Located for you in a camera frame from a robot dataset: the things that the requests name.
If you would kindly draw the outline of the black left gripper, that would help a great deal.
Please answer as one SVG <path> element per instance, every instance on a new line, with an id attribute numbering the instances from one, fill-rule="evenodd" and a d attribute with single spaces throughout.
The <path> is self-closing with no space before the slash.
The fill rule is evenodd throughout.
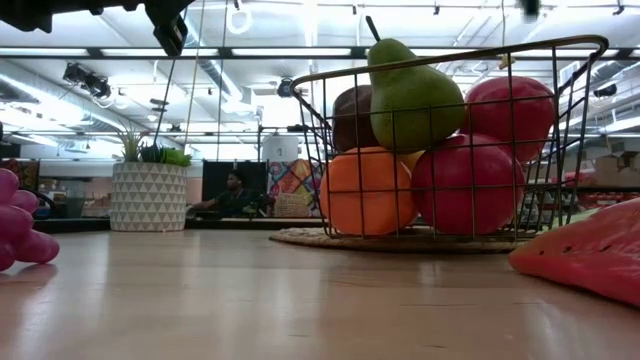
<path id="1" fill-rule="evenodd" d="M 182 20 L 183 11 L 195 0 L 144 0 L 145 12 L 154 25 Z"/>

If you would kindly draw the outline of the dark red pomegranate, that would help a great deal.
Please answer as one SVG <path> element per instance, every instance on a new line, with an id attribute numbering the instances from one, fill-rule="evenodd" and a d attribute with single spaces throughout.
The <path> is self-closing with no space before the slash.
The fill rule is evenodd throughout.
<path id="1" fill-rule="evenodd" d="M 359 85 L 345 90 L 335 99 L 332 138 L 337 152 L 379 145 L 370 120 L 371 97 L 372 86 Z"/>

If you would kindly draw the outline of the purple grape bunch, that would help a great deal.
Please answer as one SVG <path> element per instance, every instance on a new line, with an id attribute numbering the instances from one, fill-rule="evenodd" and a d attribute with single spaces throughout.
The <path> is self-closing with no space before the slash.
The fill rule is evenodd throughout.
<path id="1" fill-rule="evenodd" d="M 0 168 L 0 272 L 15 262 L 47 264 L 58 256 L 57 240 L 33 228 L 38 205 L 33 192 L 19 187 L 15 173 Z"/>

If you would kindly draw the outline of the green pear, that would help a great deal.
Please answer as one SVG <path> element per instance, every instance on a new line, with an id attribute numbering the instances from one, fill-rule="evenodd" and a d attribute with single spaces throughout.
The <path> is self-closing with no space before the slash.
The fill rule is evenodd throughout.
<path id="1" fill-rule="evenodd" d="M 429 66 L 369 73 L 370 121 L 380 146 L 396 152 L 426 149 L 459 130 L 465 106 L 458 85 Z"/>

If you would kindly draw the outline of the orange fruit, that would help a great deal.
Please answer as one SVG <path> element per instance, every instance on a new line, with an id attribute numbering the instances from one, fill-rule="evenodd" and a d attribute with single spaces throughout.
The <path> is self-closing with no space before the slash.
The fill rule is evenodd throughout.
<path id="1" fill-rule="evenodd" d="M 321 179 L 320 208 L 348 235 L 388 235 L 418 215 L 410 171 L 382 147 L 353 148 L 331 161 Z"/>

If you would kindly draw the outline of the red apple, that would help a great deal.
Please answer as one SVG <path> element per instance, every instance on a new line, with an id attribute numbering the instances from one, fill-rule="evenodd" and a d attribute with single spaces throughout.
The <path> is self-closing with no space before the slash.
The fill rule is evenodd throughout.
<path id="1" fill-rule="evenodd" d="M 482 134 L 443 141 L 417 161 L 413 201 L 425 222 L 447 235 L 486 235 L 511 222 L 524 173 L 511 148 Z"/>
<path id="2" fill-rule="evenodd" d="M 556 119 L 553 93 L 539 81 L 520 76 L 484 81 L 466 95 L 467 119 L 461 134 L 482 134 L 499 142 L 516 142 L 516 159 L 536 158 Z"/>

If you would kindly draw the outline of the watermelon slice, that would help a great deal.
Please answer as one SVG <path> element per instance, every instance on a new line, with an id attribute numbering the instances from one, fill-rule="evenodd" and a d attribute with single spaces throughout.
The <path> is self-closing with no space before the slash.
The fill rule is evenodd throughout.
<path id="1" fill-rule="evenodd" d="M 508 263 L 521 274 L 640 308 L 640 198 L 538 235 Z"/>

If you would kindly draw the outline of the woven wicker basket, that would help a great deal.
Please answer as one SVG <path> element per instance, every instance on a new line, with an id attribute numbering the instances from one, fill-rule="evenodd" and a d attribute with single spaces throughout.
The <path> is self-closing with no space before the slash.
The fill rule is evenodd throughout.
<path id="1" fill-rule="evenodd" d="M 303 195 L 280 193 L 273 206 L 277 218 L 306 218 L 310 214 L 307 199 Z"/>

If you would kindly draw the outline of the black overhead rig beam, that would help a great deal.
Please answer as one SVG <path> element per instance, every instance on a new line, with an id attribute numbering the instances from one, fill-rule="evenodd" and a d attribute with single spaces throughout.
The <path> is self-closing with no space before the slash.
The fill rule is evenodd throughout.
<path id="1" fill-rule="evenodd" d="M 411 50 L 421 57 L 438 57 L 465 52 L 489 50 L 489 48 L 469 47 L 414 47 Z M 596 51 L 595 47 L 561 47 L 556 56 L 563 60 L 575 60 L 587 57 Z M 357 47 L 203 47 L 187 48 L 181 55 L 167 55 L 161 48 L 149 47 L 18 47 L 0 46 L 2 58 L 117 58 L 117 59 L 165 59 L 194 58 L 245 59 L 245 58 L 293 58 L 293 59 L 365 59 L 369 48 Z M 534 49 L 516 52 L 516 57 L 542 59 L 550 57 L 551 49 Z M 609 48 L 601 58 L 611 60 L 640 60 L 640 47 Z"/>

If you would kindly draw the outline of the white cylindrical container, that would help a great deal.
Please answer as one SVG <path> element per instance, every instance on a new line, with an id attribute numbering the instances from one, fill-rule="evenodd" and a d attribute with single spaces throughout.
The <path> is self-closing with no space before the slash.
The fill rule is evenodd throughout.
<path id="1" fill-rule="evenodd" d="M 299 157 L 297 136 L 269 134 L 261 141 L 261 159 L 269 162 L 291 162 Z"/>

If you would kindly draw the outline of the green succulent in white pot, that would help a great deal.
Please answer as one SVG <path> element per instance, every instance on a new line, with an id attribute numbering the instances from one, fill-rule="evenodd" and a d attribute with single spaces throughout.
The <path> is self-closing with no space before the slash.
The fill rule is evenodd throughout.
<path id="1" fill-rule="evenodd" d="M 187 168 L 191 157 L 170 147 L 143 144 L 145 132 L 117 130 L 123 160 L 113 167 L 110 229 L 174 232 L 186 223 Z"/>

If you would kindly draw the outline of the person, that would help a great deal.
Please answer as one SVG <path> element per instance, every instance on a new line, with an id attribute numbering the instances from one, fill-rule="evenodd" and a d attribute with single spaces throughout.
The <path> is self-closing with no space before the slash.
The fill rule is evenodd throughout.
<path id="1" fill-rule="evenodd" d="M 189 207 L 192 212 L 214 211 L 221 217 L 253 217 L 259 212 L 263 196 L 245 186 L 245 177 L 239 170 L 232 170 L 226 180 L 226 190 L 216 197 Z"/>

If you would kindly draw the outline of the colourful patterned cloth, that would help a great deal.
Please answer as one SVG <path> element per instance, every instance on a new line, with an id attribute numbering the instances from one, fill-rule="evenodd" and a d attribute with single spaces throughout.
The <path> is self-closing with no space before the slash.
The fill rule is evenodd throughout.
<path id="1" fill-rule="evenodd" d="M 319 218 L 321 211 L 318 205 L 316 190 L 324 173 L 323 165 L 296 159 L 291 162 L 270 162 L 268 165 L 268 195 L 273 200 L 280 193 L 303 195 L 307 199 L 310 214 L 306 218 Z"/>

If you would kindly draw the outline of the round woven placemat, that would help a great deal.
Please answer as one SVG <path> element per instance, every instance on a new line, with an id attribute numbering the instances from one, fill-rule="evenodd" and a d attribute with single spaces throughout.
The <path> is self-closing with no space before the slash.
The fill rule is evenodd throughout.
<path id="1" fill-rule="evenodd" d="M 429 227 L 413 227 L 381 236 L 329 233 L 324 228 L 288 228 L 269 236 L 289 245 L 385 253 L 485 254 L 509 253 L 533 239 L 531 234 L 514 238 L 513 232 L 486 236 L 454 236 L 435 233 Z"/>

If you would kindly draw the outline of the cardboard boxes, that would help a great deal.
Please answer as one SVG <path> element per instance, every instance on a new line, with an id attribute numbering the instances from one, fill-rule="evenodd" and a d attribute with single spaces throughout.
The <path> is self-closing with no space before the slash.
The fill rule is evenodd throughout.
<path id="1" fill-rule="evenodd" d="M 640 187 L 640 152 L 622 152 L 595 160 L 597 186 Z"/>

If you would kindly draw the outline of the shelf with red bins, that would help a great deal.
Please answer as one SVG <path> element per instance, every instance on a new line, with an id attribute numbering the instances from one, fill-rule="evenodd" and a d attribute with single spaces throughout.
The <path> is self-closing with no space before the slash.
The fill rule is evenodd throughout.
<path id="1" fill-rule="evenodd" d="M 579 210 L 590 210 L 616 205 L 640 198 L 640 175 L 618 173 L 611 176 L 598 175 L 594 169 L 567 172 L 561 178 L 553 177 L 552 183 L 560 182 L 566 199 L 572 194 Z"/>

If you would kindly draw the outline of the black aluminium table frame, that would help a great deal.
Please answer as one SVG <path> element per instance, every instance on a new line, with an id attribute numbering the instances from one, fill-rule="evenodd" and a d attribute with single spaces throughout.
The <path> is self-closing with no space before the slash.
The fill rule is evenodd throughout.
<path id="1" fill-rule="evenodd" d="M 221 220 L 188 219 L 186 230 L 281 230 L 286 228 L 318 228 L 317 218 L 230 218 Z M 98 232 L 110 229 L 110 221 L 102 218 L 36 220 L 34 229 L 48 234 Z"/>

